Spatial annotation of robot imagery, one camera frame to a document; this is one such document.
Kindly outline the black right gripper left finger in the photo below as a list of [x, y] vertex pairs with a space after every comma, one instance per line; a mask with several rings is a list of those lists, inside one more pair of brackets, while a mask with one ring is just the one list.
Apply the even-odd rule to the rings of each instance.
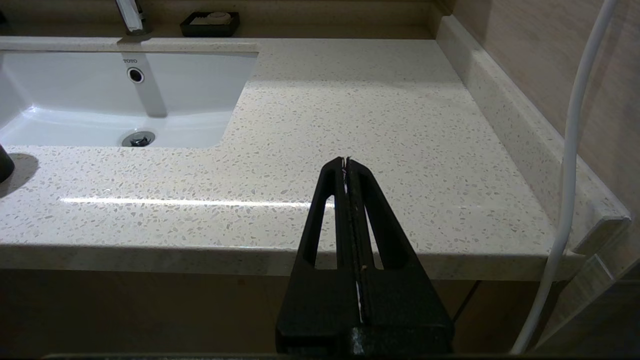
[[[276, 321], [279, 352], [341, 352], [350, 330], [361, 323], [345, 170], [345, 158], [337, 157], [320, 171]], [[318, 269], [319, 240], [329, 197], [334, 198], [336, 268]]]

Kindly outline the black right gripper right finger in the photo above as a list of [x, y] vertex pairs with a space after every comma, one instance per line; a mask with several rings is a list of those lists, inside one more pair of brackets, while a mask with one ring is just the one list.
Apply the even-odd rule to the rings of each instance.
[[359, 325], [352, 352], [450, 352], [454, 326], [377, 180], [346, 160]]

